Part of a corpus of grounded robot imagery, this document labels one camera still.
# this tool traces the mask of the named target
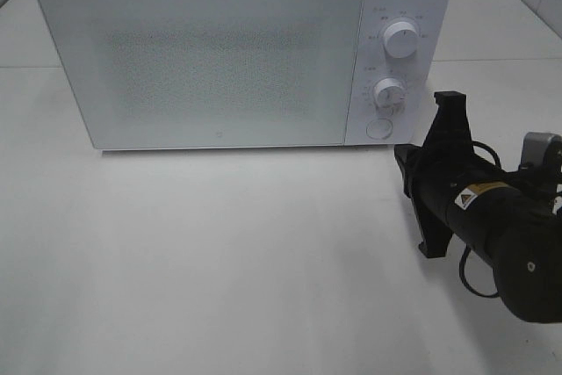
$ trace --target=control panel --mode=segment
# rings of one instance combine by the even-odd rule
[[[448,0],[364,0],[346,145],[408,142]]]

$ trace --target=microwave door window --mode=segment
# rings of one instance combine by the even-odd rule
[[[41,0],[102,149],[343,143],[362,0]]]

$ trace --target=timer knob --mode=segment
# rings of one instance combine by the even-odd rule
[[[386,52],[396,59],[403,59],[418,48],[418,29],[415,23],[401,19],[391,23],[383,31]]]
[[[406,87],[398,79],[385,78],[375,85],[373,96],[378,107],[390,107],[404,101]]]

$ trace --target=power level knob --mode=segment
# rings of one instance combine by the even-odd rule
[[[401,19],[391,23],[383,31],[386,52],[396,59],[403,59],[418,48],[418,29],[414,22]]]
[[[373,96],[378,107],[390,107],[402,103],[406,98],[406,87],[395,78],[385,78],[373,88]]]

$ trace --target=round button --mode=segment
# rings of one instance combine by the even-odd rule
[[[393,123],[388,119],[375,119],[367,125],[367,136],[373,140],[388,138],[393,132]]]
[[[402,103],[406,98],[406,87],[396,78],[385,78],[375,85],[372,91],[375,103],[380,108]]]
[[[418,48],[418,29],[415,24],[401,19],[390,24],[383,32],[386,52],[396,59],[403,59]]]

